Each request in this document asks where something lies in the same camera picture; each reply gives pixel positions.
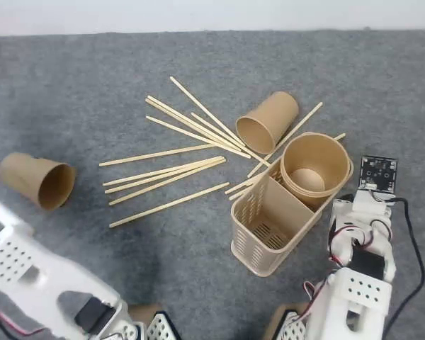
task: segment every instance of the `red wire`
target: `red wire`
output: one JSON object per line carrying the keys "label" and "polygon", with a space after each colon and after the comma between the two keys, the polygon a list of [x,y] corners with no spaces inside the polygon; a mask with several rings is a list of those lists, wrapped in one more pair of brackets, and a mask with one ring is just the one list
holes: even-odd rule
{"label": "red wire", "polygon": [[26,329],[23,329],[20,326],[18,326],[13,320],[7,317],[3,312],[0,312],[0,320],[3,321],[9,328],[11,328],[13,331],[20,334],[21,336],[32,336],[34,334],[40,333],[45,330],[45,327],[43,327],[43,328],[34,329],[32,331],[27,331]]}

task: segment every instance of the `cup rim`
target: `cup rim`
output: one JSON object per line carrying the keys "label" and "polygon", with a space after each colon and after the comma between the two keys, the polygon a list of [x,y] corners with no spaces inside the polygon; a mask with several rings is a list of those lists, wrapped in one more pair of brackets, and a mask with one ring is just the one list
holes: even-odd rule
{"label": "cup rim", "polygon": [[[246,138],[244,138],[238,128],[238,124],[240,121],[243,120],[252,120],[253,122],[257,123],[260,127],[262,127],[264,129],[264,131],[268,134],[268,136],[271,139],[271,149],[267,150],[267,149],[262,149],[260,148],[258,145],[255,146],[253,144],[250,144],[249,141],[246,140]],[[248,115],[243,115],[242,117],[239,117],[238,119],[236,119],[236,131],[238,133],[239,138],[241,138],[241,140],[251,149],[253,149],[254,151],[258,152],[259,154],[270,154],[274,148],[276,147],[276,142],[274,140],[274,136],[272,135],[271,131],[258,119],[256,119],[255,117],[251,117]]]}
{"label": "cup rim", "polygon": [[[292,142],[294,142],[295,140],[301,138],[301,137],[305,137],[306,135],[319,135],[322,137],[327,137],[330,140],[333,140],[344,152],[346,158],[348,159],[348,171],[345,175],[345,177],[333,188],[330,188],[328,190],[325,191],[311,191],[311,190],[307,190],[302,188],[301,186],[297,185],[290,177],[290,175],[287,174],[286,169],[285,169],[285,153],[286,150],[289,148],[289,146],[291,145]],[[341,186],[343,186],[343,183],[346,182],[349,179],[349,173],[353,168],[353,164],[351,159],[349,158],[348,152],[346,151],[346,149],[344,148],[344,146],[337,140],[335,140],[333,137],[328,136],[324,133],[318,133],[318,132],[304,132],[301,135],[293,138],[291,141],[289,141],[289,143],[286,145],[285,149],[283,150],[282,153],[282,157],[281,157],[281,161],[280,161],[280,172],[282,174],[282,178],[285,181],[287,186],[290,186],[293,190],[296,190],[299,194],[301,195],[305,195],[305,196],[309,196],[312,198],[321,198],[321,197],[325,197],[330,195],[331,193],[333,193],[334,191],[337,190],[337,188],[340,188]]]}

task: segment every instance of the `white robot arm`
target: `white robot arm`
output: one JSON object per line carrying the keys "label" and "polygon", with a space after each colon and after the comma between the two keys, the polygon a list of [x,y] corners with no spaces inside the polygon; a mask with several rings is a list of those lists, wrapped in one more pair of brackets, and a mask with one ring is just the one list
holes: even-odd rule
{"label": "white robot arm", "polygon": [[[286,310],[276,331],[269,331],[265,340],[379,340],[385,337],[403,307],[425,282],[407,201],[394,195],[396,172],[396,159],[362,158],[356,196],[350,200],[335,200],[332,206],[327,250],[339,268],[312,288],[310,303],[303,312]],[[404,203],[421,280],[384,329],[396,271],[390,243],[390,205],[398,201]]]}
{"label": "white robot arm", "polygon": [[389,217],[387,203],[369,191],[334,201],[329,254],[340,269],[318,287],[307,340],[381,339],[396,270]]}
{"label": "white robot arm", "polygon": [[[145,339],[119,294],[92,273],[37,243],[33,228],[0,203],[0,291],[25,314],[66,339]],[[57,299],[65,291],[92,294],[75,320]]]}

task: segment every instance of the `perforated bracket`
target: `perforated bracket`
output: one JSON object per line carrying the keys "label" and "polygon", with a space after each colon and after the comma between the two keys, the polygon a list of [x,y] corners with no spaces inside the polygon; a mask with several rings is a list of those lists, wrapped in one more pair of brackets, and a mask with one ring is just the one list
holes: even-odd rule
{"label": "perforated bracket", "polygon": [[337,271],[332,280],[332,295],[387,315],[392,293],[389,283],[349,268]]}
{"label": "perforated bracket", "polygon": [[302,321],[294,321],[299,315],[295,312],[287,313],[283,326],[277,334],[276,340],[304,340],[305,326]]}
{"label": "perforated bracket", "polygon": [[147,340],[180,340],[164,313],[157,313],[148,326]]}

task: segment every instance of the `kraft paper cup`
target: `kraft paper cup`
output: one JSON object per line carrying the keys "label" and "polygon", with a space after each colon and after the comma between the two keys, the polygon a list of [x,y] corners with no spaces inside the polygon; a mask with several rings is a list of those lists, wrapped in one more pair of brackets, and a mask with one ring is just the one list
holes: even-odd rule
{"label": "kraft paper cup", "polygon": [[348,180],[352,163],[334,138],[308,132],[292,139],[280,163],[285,187],[306,205],[317,208]]}
{"label": "kraft paper cup", "polygon": [[72,166],[29,154],[15,152],[0,163],[1,181],[46,210],[54,210],[68,199],[75,177]]}
{"label": "kraft paper cup", "polygon": [[238,118],[236,130],[251,149],[270,154],[298,113],[298,103],[290,94],[275,92],[257,108]]}

